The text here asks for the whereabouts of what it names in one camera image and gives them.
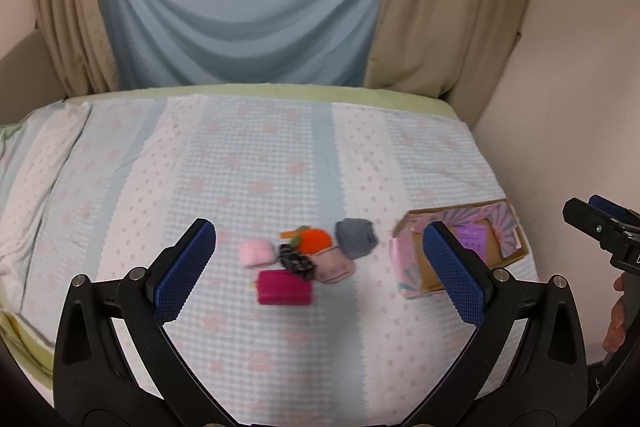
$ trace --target open box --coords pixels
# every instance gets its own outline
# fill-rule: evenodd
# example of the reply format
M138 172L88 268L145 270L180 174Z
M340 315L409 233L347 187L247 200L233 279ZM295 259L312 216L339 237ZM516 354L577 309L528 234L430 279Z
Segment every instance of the open box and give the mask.
M422 232L430 220L443 221L454 235L459 225L486 227L483 256L491 269L509 266L530 253L520 222L507 200L409 210L393 230L389 249L398 289L408 299L442 289L422 250Z

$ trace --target purple card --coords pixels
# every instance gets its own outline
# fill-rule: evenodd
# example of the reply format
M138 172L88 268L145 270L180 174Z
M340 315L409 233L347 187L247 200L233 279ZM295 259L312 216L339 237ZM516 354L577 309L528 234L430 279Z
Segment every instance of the purple card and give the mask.
M486 263L486 226L476 223L472 225L457 225L452 227L451 232L463 247L475 251L480 256L480 259Z

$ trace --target gray sock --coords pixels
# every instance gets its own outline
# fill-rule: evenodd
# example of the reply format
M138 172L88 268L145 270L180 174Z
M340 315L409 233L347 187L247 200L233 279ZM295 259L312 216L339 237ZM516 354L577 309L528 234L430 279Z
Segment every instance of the gray sock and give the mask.
M335 238L349 259L364 257L378 245L373 223L359 217L347 217L338 221L335 224Z

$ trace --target human hand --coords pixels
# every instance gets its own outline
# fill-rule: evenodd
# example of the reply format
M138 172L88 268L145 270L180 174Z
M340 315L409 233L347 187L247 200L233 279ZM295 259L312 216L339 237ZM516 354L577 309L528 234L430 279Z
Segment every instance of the human hand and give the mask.
M625 290L625 274L623 273L613 283L613 289L616 292L622 292ZM622 305L622 297L613 305L611 310L611 322L609 324L609 330L607 336L602 343L602 347L607 353L615 353L620 349L620 346L625 343L626 332L622 327L625 322L625 309Z

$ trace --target plush carrot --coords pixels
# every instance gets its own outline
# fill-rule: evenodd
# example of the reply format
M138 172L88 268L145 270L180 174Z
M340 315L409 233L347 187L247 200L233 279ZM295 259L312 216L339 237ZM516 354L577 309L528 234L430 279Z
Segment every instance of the plush carrot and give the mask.
M305 255L313 255L334 245L331 235L322 229L298 227L293 233L283 232L280 234L280 237L283 238L287 238L287 236L291 237L289 244Z

